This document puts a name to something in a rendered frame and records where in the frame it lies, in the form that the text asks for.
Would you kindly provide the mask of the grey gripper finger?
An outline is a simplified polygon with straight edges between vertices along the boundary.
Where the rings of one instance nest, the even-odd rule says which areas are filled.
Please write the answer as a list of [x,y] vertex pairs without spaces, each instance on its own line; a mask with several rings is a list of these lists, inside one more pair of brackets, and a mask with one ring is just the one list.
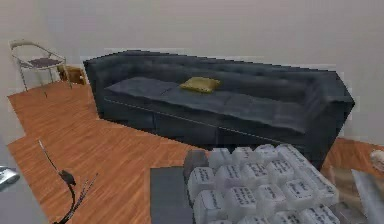
[[57,166],[51,160],[51,158],[50,158],[50,156],[48,154],[48,151],[44,147],[44,145],[43,145],[41,140],[38,140],[38,144],[39,144],[40,148],[42,149],[44,155],[46,156],[47,160],[49,161],[49,163],[53,167],[53,169],[56,171],[56,173],[59,175],[59,177],[64,181],[64,183],[68,187],[69,192],[71,194],[72,202],[71,202],[71,206],[70,206],[68,212],[59,221],[55,221],[53,223],[53,224],[66,224],[71,219],[71,217],[73,216],[73,213],[75,211],[76,193],[75,193],[75,191],[73,189],[73,187],[76,185],[75,178],[68,171],[66,171],[66,170],[59,170],[57,168]]
[[84,186],[82,187],[82,191],[80,193],[80,197],[78,198],[77,202],[74,204],[74,207],[70,210],[69,214],[67,215],[68,220],[70,220],[73,217],[76,210],[80,207],[81,203],[85,199],[88,191],[92,188],[97,177],[98,175],[95,175],[91,181],[89,180],[85,181]]

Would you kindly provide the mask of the grey table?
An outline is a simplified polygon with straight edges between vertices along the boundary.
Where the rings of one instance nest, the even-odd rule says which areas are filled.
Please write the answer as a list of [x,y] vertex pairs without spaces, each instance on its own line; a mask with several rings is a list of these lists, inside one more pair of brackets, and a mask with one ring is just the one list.
[[0,224],[50,224],[1,137],[0,166],[9,167],[19,175],[15,183],[0,186]]

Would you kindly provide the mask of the silver rounded object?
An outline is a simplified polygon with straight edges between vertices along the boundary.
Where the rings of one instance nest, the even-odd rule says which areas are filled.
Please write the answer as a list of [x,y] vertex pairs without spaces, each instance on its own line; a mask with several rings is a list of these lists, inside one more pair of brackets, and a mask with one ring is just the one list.
[[5,190],[20,178],[15,168],[0,166],[0,191]]

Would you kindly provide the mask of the dark grey flat slab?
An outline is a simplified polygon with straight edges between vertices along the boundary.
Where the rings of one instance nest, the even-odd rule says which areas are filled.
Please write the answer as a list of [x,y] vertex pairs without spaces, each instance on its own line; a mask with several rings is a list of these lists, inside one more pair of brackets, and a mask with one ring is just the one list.
[[194,224],[182,167],[150,169],[151,224]]

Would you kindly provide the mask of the brown wooden box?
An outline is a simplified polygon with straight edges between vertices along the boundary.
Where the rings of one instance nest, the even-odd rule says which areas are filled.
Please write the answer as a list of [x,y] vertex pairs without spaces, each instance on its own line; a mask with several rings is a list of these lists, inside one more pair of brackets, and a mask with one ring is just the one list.
[[62,81],[70,80],[72,83],[85,85],[86,78],[84,71],[75,66],[59,66],[58,67],[59,77]]

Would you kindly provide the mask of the dark blue sofa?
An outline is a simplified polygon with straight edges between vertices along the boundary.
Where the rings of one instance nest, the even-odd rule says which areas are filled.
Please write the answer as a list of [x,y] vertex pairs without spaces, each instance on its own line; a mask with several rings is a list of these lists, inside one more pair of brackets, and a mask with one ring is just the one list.
[[[205,149],[291,144],[322,167],[355,101],[334,71],[127,50],[85,61],[100,118]],[[219,80],[211,93],[182,89]]]

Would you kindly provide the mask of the yellow cushion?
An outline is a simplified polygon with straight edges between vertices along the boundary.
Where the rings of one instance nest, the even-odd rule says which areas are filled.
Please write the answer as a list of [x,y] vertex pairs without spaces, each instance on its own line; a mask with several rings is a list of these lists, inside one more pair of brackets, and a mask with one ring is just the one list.
[[182,89],[197,91],[200,93],[213,92],[221,82],[219,80],[206,78],[206,77],[192,77],[186,82],[182,83],[180,87]]

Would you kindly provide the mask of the pale grey flat slab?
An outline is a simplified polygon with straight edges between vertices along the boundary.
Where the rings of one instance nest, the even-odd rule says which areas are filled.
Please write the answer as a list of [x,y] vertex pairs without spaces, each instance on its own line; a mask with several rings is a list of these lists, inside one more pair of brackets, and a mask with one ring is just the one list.
[[358,170],[353,170],[352,175],[368,224],[384,224],[384,192],[379,188],[378,178]]

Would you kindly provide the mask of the white lumpy object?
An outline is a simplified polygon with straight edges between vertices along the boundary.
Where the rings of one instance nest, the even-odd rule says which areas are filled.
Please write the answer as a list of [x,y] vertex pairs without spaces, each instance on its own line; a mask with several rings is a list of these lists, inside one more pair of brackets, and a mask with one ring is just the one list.
[[373,150],[370,153],[370,159],[372,166],[377,170],[384,172],[384,151],[382,150]]

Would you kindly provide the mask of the white metal frame chair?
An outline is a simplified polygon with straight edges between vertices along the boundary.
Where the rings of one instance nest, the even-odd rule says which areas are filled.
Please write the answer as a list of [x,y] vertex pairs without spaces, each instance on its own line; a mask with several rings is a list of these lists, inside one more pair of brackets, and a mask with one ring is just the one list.
[[[63,68],[64,75],[67,78],[67,83],[69,87],[72,87],[72,84],[69,79],[68,69],[66,68],[66,58],[64,56],[61,56],[56,52],[43,47],[39,43],[26,40],[26,39],[10,40],[8,44],[10,48],[10,54],[19,70],[25,90],[28,90],[26,80],[25,80],[25,75],[24,75],[25,70],[32,71],[39,79],[40,86],[43,86],[43,81],[41,79],[41,76],[39,75],[39,72],[43,70],[47,70],[51,75],[52,74],[51,69],[58,68],[58,67]],[[40,49],[41,51],[45,52],[45,55],[32,60],[24,60],[17,54],[16,48],[25,47],[25,46],[34,46]]]

